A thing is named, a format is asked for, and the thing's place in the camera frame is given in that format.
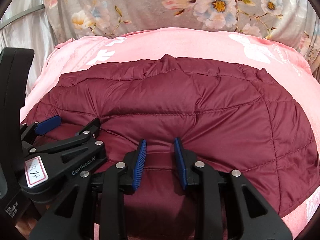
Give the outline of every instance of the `silver rivet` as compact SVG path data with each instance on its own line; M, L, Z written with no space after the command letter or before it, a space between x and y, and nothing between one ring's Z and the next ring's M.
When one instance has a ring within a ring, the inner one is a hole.
M239 177L241 175L241 172L239 170L233 170L231 171L231 174L235 177Z
M89 176L89 172L88 171L81 171L80 172L80 177L81 178L86 178L86 177L88 177Z
M197 161L197 162L195 163L195 166L198 167L198 168L203 168L203 167L204 167L204 162L202 162L202 161Z
M123 169L125 167L125 163L124 162L119 162L119 163L116 164L116 167L118 169Z

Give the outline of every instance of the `silver screw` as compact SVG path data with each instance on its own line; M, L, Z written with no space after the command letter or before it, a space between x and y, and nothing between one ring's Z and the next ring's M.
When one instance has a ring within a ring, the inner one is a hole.
M195 163L195 166L198 167L198 168L203 168L203 167L204 167L204 162L202 162L202 161L197 161L197 162Z
M86 178L86 177L88 177L89 176L89 172L88 171L81 171L80 172L80 177L81 178Z
M116 164L116 167L118 169L123 169L125 167L125 163L124 162L119 162L119 163Z
M241 175L241 172L239 170L233 170L231 171L231 174L235 177L239 177Z

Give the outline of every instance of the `sticker with red border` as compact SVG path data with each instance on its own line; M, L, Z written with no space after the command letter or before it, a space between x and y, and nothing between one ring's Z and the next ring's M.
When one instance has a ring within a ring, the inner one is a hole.
M34 187L49 178L40 156L25 161L24 171L28 187Z

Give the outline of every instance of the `pink bed sheet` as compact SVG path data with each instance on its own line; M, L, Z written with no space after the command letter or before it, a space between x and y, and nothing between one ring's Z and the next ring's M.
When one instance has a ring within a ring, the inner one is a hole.
M77 41L71 39L58 45L48 57L20 111L20 120L58 83L63 73L86 70L103 62L157 60L165 54L265 68L302 106L315 134L318 151L320 150L320 84L312 77L305 59L293 48L283 44L230 32L163 28L129 33L114 39L92 36ZM293 237L306 226L319 203L318 188L310 198L283 218Z

